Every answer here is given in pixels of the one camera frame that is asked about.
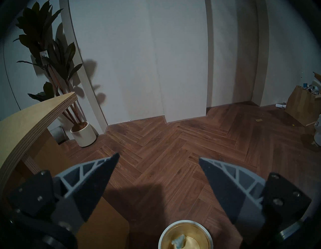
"herringbone wooden floor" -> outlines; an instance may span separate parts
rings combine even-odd
[[[129,221],[132,248],[156,248],[163,230],[182,219],[205,226],[216,248],[238,248],[242,238],[198,158],[240,165],[263,178],[278,172],[313,198],[312,210],[321,179],[321,152],[311,144],[312,132],[283,109],[239,103],[174,123],[155,117],[112,125],[89,147],[75,141],[61,147],[74,164],[120,153],[103,197]]]

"plant tag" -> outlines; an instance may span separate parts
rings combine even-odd
[[[47,50],[40,52],[40,57],[41,57],[41,62],[43,65],[49,64],[49,62],[47,62],[46,60],[43,59],[43,57],[49,58]]]

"golden bowl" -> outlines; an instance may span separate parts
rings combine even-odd
[[[160,237],[158,249],[174,249],[172,240],[182,234],[189,237],[187,239],[197,242],[199,247],[196,246],[195,249],[213,249],[213,240],[209,232],[201,224],[191,220],[179,220],[169,225]]]

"white wall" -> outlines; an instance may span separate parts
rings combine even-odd
[[[167,122],[205,116],[208,63],[205,2],[147,2]]]
[[[31,8],[35,2],[35,0],[30,1],[27,7]],[[38,2],[41,7],[46,0],[40,0]],[[53,6],[53,13],[59,10],[59,0],[51,0],[50,4]],[[42,69],[33,67],[32,65],[26,63],[16,63],[18,60],[31,62],[29,49],[23,46],[19,41],[12,42],[14,39],[19,37],[19,34],[23,34],[23,31],[15,26],[16,23],[17,20],[14,19],[4,37],[4,63],[8,74],[7,81],[9,80],[8,82],[4,83],[10,83],[19,107],[24,109],[38,103],[37,100],[30,98],[27,94],[37,94],[38,92],[43,91],[43,84],[49,80],[45,76]],[[53,38],[56,37],[57,33],[59,33],[59,35],[63,35],[60,15],[58,15],[58,17],[52,23]],[[77,96],[78,102],[80,102],[81,105],[81,116],[83,116],[85,121],[89,121],[98,134],[102,134],[105,130],[102,130],[97,124],[97,120],[95,115],[92,114],[93,111],[86,98],[86,95],[82,89],[79,90],[80,91],[77,92]],[[59,125],[64,128],[68,137],[73,139],[73,136],[69,131],[72,127],[72,124],[62,115],[49,126],[49,129],[54,129]]]
[[[108,124],[163,115],[145,0],[70,0],[77,43]]]
[[[260,106],[288,100],[296,85],[321,72],[321,49],[300,14],[286,0],[266,1],[269,58]]]
[[[210,93],[207,107],[251,100],[259,41],[256,2],[206,0],[206,3],[213,19],[208,24]]]
[[[0,40],[0,120],[20,111],[11,91],[3,58],[3,42]]]

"plant leaf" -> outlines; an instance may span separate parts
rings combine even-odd
[[[39,11],[39,23],[41,27],[45,24],[47,15],[49,13],[50,4],[49,1],[45,2]]]
[[[61,60],[61,64],[65,65],[65,50],[64,50],[64,46],[62,45],[61,40],[58,40],[58,47],[59,47],[59,53],[60,53],[60,60]]]
[[[32,41],[29,39],[27,35],[19,35],[19,40],[22,45],[29,48],[30,53],[33,55],[35,59],[40,59],[40,49],[32,43]]]
[[[76,47],[74,43],[70,43],[66,49],[65,58],[66,58],[66,65],[73,59],[76,52]]]
[[[52,84],[48,81],[43,85],[43,91],[46,93],[47,99],[51,99],[55,96]]]
[[[29,97],[31,97],[32,99],[38,100],[38,101],[40,101],[40,102],[43,102],[43,101],[46,100],[46,97],[40,95],[40,93],[38,93],[38,94],[36,94],[36,95],[35,95],[35,94],[28,93],[28,95],[29,95]]]
[[[68,77],[68,81],[71,79],[71,77],[74,75],[74,73],[77,72],[77,71],[81,68],[81,66],[82,66],[82,63],[81,63],[81,64],[78,64],[77,66],[75,66],[75,67],[71,70],[71,72],[70,72],[70,74],[69,74],[69,77]]]
[[[47,51],[50,59],[52,59],[54,62],[58,61],[58,57],[54,50],[54,45],[52,43],[48,44]]]
[[[56,13],[54,13],[46,22],[45,26],[43,27],[42,30],[42,34],[44,35],[47,30],[49,29],[49,27],[51,26],[52,22],[57,18],[57,16],[59,15],[59,13],[62,11],[63,9],[58,10]]]
[[[51,66],[54,67],[54,69],[57,71],[57,73],[64,79],[68,79],[68,72],[66,71],[66,68],[58,63],[54,63],[50,58],[44,57],[46,61],[49,62]]]
[[[28,64],[31,64],[31,65],[34,65],[34,66],[38,66],[38,67],[40,67],[41,69],[45,70],[45,68],[44,68],[43,65],[41,65],[41,64],[35,64],[35,63],[31,63],[31,62],[24,61],[24,60],[18,60],[17,63],[18,63],[18,62],[28,63]]]
[[[57,57],[57,60],[60,64],[62,64],[61,62],[61,58],[60,58],[60,48],[58,46],[58,43],[55,40],[52,40],[53,44],[54,44],[54,49],[55,49],[55,55]]]
[[[27,8],[25,8],[25,10],[23,11],[24,14],[26,15],[30,15],[32,16],[32,14],[30,14],[30,11],[27,10]],[[30,23],[27,19],[27,17],[25,16],[20,16],[17,18],[18,22],[19,22],[19,28],[22,28],[24,33],[26,35],[29,36],[30,40],[36,40],[36,41],[40,41],[40,36],[39,33],[37,31],[37,25],[34,25],[32,23]]]
[[[32,6],[32,10],[36,13],[36,15],[39,14],[39,3],[38,2],[35,2],[35,4]]]
[[[38,16],[36,12],[30,8],[24,8],[22,15],[26,19],[27,23],[29,23],[30,26],[40,33],[41,25],[38,22]]]

